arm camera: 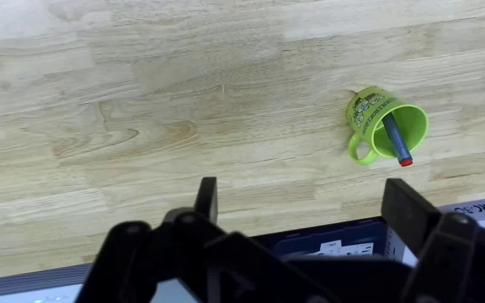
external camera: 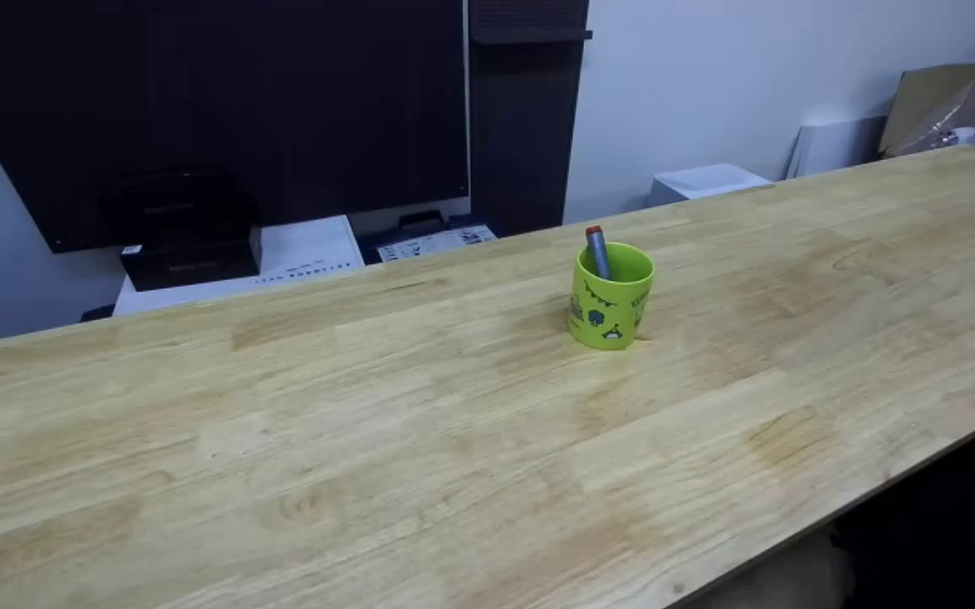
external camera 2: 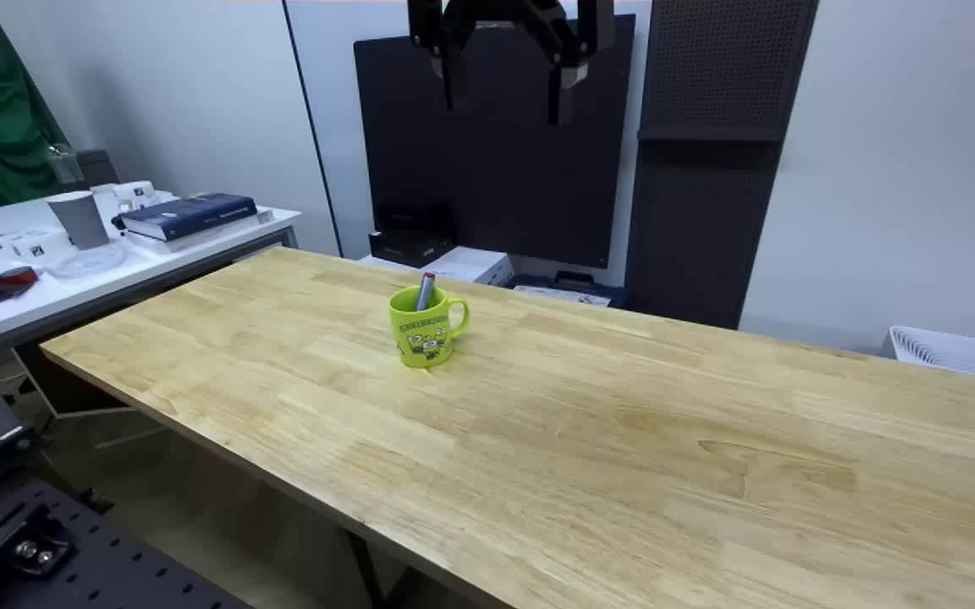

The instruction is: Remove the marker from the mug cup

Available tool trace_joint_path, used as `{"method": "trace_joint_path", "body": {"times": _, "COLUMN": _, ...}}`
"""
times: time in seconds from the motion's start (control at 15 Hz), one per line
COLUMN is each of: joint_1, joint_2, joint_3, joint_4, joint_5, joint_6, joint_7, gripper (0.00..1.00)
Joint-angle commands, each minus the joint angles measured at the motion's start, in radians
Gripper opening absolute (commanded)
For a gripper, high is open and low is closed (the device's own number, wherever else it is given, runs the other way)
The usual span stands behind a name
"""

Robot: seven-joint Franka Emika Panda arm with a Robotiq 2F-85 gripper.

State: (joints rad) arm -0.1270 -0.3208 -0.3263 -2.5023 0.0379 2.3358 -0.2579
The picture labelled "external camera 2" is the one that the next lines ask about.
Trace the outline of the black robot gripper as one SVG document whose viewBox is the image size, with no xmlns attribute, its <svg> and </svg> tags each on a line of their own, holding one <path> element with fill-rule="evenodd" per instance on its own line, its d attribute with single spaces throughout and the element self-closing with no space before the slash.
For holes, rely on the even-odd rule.
<svg viewBox="0 0 975 609">
<path fill-rule="evenodd" d="M 489 23 L 525 30 L 550 62 L 550 122 L 571 113 L 571 91 L 585 82 L 600 48 L 613 40 L 613 0 L 407 0 L 408 40 L 437 55 L 448 107 L 463 104 L 460 48 Z"/>
</svg>

